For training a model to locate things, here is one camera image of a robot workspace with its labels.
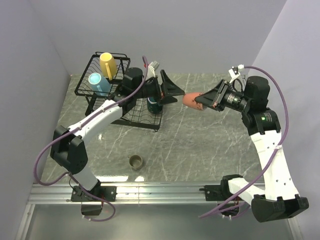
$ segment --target blue cup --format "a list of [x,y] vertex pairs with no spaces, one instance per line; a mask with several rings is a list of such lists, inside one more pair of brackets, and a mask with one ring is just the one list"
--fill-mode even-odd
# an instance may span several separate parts
[[88,82],[90,84],[91,89],[97,95],[107,96],[111,90],[110,83],[100,73],[97,73],[97,72],[91,73],[90,76],[88,77]]
[[164,106],[157,103],[153,97],[148,97],[146,99],[146,107],[150,113],[159,114]]

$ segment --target white connector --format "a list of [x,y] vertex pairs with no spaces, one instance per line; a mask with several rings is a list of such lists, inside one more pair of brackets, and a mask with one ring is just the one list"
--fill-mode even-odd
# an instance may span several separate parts
[[146,75],[146,79],[156,77],[156,70],[158,69],[160,63],[157,61],[152,61],[148,66],[148,73]]
[[239,79],[241,82],[242,88],[244,89],[246,86],[247,81],[242,78],[241,73],[245,69],[245,66],[243,64],[238,65],[237,67],[232,67],[229,70],[229,74],[231,77],[231,80],[229,81],[230,84],[232,84],[236,79]]

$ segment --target black clamp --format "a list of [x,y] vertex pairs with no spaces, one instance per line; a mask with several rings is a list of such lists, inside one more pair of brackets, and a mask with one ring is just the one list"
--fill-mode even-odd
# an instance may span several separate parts
[[205,200],[208,202],[224,201],[233,195],[229,190],[228,181],[236,178],[243,178],[243,176],[239,174],[227,175],[222,177],[220,185],[205,185],[199,190],[204,191]]
[[[116,186],[100,186],[100,198],[108,202],[116,201],[117,187]],[[71,202],[99,202],[85,194],[79,186],[74,186],[71,194]],[[100,205],[81,205],[81,213],[84,216],[99,216],[102,211],[103,203]]]

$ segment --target metal frame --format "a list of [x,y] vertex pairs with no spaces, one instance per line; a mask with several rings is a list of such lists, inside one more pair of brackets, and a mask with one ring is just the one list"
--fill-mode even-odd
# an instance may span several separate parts
[[[220,182],[109,182],[103,186],[116,186],[117,195],[114,205],[125,204],[218,204],[221,201],[206,201],[205,193],[199,189],[205,185],[220,185]],[[264,183],[256,183],[256,187],[265,189]],[[30,221],[36,205],[100,205],[101,202],[71,202],[73,190],[68,184],[52,186],[32,186],[28,202],[21,220],[16,240],[26,238]],[[297,219],[288,219],[294,240],[303,240]]]

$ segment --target orange object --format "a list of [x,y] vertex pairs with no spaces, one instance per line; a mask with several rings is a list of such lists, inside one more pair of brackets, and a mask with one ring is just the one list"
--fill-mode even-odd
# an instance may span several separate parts
[[204,93],[203,92],[187,93],[183,96],[182,103],[189,108],[203,111],[203,110],[205,110],[205,107],[201,103],[195,101],[195,98],[202,95],[202,94],[204,94]]

